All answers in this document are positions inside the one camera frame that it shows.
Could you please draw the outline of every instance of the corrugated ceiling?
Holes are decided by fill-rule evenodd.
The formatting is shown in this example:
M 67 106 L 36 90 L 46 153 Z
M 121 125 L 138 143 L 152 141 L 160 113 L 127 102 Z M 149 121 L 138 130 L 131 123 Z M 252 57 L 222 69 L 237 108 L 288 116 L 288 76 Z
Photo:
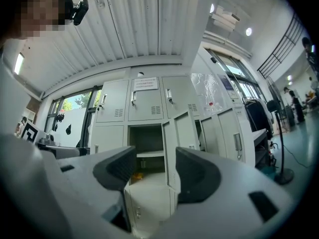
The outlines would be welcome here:
M 65 31 L 25 43 L 20 75 L 39 91 L 109 62 L 180 56 L 191 14 L 196 13 L 190 0 L 88 1 L 89 11 L 79 26 L 68 25 Z

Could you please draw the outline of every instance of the locker door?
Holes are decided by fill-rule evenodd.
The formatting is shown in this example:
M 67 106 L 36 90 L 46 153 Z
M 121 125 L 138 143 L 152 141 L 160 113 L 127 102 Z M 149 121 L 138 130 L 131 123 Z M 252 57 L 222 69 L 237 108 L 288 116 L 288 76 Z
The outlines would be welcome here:
M 126 95 L 129 80 L 110 82 L 103 85 L 96 122 L 124 121 Z
M 134 222 L 138 230 L 155 232 L 170 217 L 169 188 L 129 187 Z
M 176 147 L 199 149 L 195 120 L 190 110 L 162 124 L 163 146 L 167 164 L 167 184 L 177 193 L 180 180 L 176 171 Z
M 197 95 L 188 76 L 162 77 L 168 118 L 190 109 L 194 116 L 199 116 Z
M 227 158 L 235 161 L 243 161 L 243 158 L 236 150 L 235 135 L 239 135 L 240 142 L 242 139 L 236 112 L 233 109 L 230 109 L 228 111 L 225 111 L 224 113 L 219 114 L 218 117 L 224 136 Z
M 90 153 L 123 147 L 124 126 L 96 126 L 93 128 Z
M 160 83 L 157 90 L 134 91 L 132 81 L 129 106 L 129 120 L 159 120 L 163 118 L 163 107 L 160 95 Z

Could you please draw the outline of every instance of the window frame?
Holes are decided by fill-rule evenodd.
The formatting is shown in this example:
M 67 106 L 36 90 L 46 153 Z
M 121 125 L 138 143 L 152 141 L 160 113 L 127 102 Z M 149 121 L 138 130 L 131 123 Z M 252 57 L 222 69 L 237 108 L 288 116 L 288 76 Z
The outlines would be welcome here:
M 234 81 L 236 87 L 239 89 L 239 91 L 241 92 L 241 94 L 246 97 L 243 89 L 240 86 L 240 82 L 248 84 L 249 86 L 253 87 L 253 90 L 257 93 L 258 98 L 265 100 L 265 102 L 267 102 L 265 95 L 263 94 L 263 92 L 261 91 L 258 83 L 256 82 L 256 80 L 254 79 L 254 77 L 252 76 L 252 74 L 249 72 L 249 70 L 244 66 L 244 64 L 238 60 L 235 59 L 231 56 L 219 53 L 219 52 L 215 52 L 213 50 L 207 49 L 208 53 L 214 57 L 217 62 L 221 65 L 221 67 L 224 69 L 225 73 L 227 74 L 227 76 L 229 77 L 230 80 Z M 224 61 L 218 56 L 221 55 L 223 57 L 226 57 L 228 59 L 230 59 L 242 72 L 246 77 L 242 77 L 241 75 L 232 73 L 229 68 L 227 67 L 227 65 L 224 63 Z
M 46 130 L 46 128 L 48 126 L 48 121 L 50 118 L 54 118 L 54 121 L 52 124 L 52 128 L 49 130 L 49 132 L 51 130 L 54 130 L 55 124 L 57 122 L 57 116 L 59 115 L 59 111 L 61 110 L 65 99 L 80 95 L 82 93 L 91 92 L 89 102 L 88 102 L 88 105 L 86 107 L 83 123 L 82 123 L 81 138 L 80 138 L 80 147 L 85 147 L 85 145 L 87 145 L 86 141 L 88 141 L 87 126 L 88 126 L 88 123 L 90 123 L 90 121 L 88 121 L 88 120 L 89 120 L 89 118 L 91 118 L 90 114 L 95 113 L 95 111 L 96 111 L 96 107 L 93 107 L 93 106 L 94 106 L 94 102 L 95 102 L 95 98 L 97 96 L 97 93 L 99 90 L 102 89 L 102 87 L 103 86 L 94 86 L 92 88 L 77 91 L 77 92 L 71 93 L 71 94 L 66 95 L 66 96 L 61 96 L 59 99 L 53 100 L 52 104 L 50 106 L 50 109 L 49 109 L 49 114 L 46 118 L 44 130 Z M 57 102 L 59 102 L 59 105 L 58 105 L 58 108 L 56 109 L 56 112 L 55 112 L 54 108 L 56 107 Z

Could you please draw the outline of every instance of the tree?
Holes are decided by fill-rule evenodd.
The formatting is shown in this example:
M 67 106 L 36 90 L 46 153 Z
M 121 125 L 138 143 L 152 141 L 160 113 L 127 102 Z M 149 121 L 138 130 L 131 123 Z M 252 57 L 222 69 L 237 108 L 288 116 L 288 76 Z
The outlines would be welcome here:
M 72 110 L 72 103 L 70 101 L 68 101 L 67 99 L 65 99 L 63 102 L 63 105 L 62 105 L 62 109 L 65 111 Z
M 96 94 L 96 98 L 95 98 L 93 107 L 97 107 L 98 106 L 98 103 L 99 103 L 99 100 L 100 100 L 100 96 L 101 96 L 101 90 L 99 90 L 98 93 Z
M 91 92 L 84 93 L 79 98 L 74 100 L 74 102 L 76 102 L 76 104 L 79 105 L 80 108 L 86 108 L 89 103 L 90 95 L 91 95 Z

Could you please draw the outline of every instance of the railing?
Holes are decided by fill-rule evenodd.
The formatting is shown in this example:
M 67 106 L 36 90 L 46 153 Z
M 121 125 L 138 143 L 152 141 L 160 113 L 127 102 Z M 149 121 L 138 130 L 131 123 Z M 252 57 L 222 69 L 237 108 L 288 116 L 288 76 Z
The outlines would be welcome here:
M 284 36 L 281 38 L 274 51 L 257 70 L 264 78 L 269 76 L 283 62 L 296 45 L 302 31 L 303 25 L 298 16 L 294 13 Z

